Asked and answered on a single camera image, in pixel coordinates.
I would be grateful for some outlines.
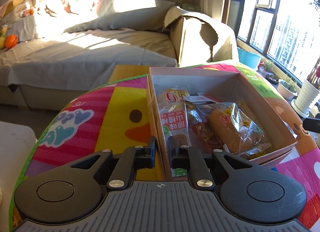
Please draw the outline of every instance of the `metal pin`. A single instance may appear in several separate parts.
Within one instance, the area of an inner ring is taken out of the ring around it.
[[[211,187],[213,185],[212,181],[207,179],[198,180],[197,184],[200,187]]]
[[[111,182],[109,182],[109,186],[113,188],[120,188],[124,185],[124,182],[119,179],[114,179]]]

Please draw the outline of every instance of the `floor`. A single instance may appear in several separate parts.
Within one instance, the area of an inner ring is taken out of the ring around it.
[[[58,113],[51,110],[28,110],[0,105],[0,121],[29,126],[35,132],[37,139]]]

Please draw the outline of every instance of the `green circle logo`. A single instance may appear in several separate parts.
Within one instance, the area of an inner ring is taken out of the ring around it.
[[[167,135],[169,133],[169,128],[166,125],[163,125],[162,129],[163,129],[163,134],[164,135]]]

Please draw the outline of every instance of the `yellow duck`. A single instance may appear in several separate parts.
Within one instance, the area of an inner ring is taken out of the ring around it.
[[[7,30],[8,30],[8,26],[7,25],[2,25],[1,30],[0,30],[0,33],[1,33],[1,36],[0,36],[0,49],[4,48],[5,34],[6,34]]]
[[[115,87],[100,128],[95,151],[107,148],[114,154],[119,154],[127,147],[145,146],[150,135],[146,90]],[[159,155],[156,157],[156,165],[157,173],[155,169],[139,170],[137,179],[163,180]]]

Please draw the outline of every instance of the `gray gripper base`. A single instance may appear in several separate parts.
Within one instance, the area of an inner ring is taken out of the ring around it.
[[[94,213],[65,225],[26,220],[16,232],[299,232],[298,221],[255,225],[229,214],[212,192],[193,189],[187,181],[135,181],[124,191],[110,192]]]

